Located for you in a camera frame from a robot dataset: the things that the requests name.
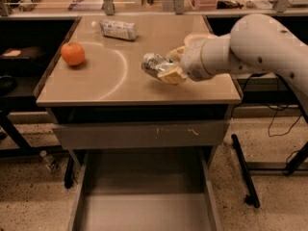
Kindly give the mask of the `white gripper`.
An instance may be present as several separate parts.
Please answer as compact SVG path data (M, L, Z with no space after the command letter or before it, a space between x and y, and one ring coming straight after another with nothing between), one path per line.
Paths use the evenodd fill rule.
M197 40L192 44L178 47L166 54L168 60L179 62L180 66L172 66L158 74L158 79L166 84L178 85L186 81L187 76L193 81L200 82L212 79L213 76L202 62L202 49L204 40Z

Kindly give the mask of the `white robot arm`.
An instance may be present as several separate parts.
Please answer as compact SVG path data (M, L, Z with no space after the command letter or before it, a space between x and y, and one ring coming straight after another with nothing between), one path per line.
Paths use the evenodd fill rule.
M160 79L171 72L196 82L222 73L272 72L292 89L303 110L308 110L308 45L276 19L250 14L239 19L223 36L202 35L185 45L178 59L173 54L158 66Z

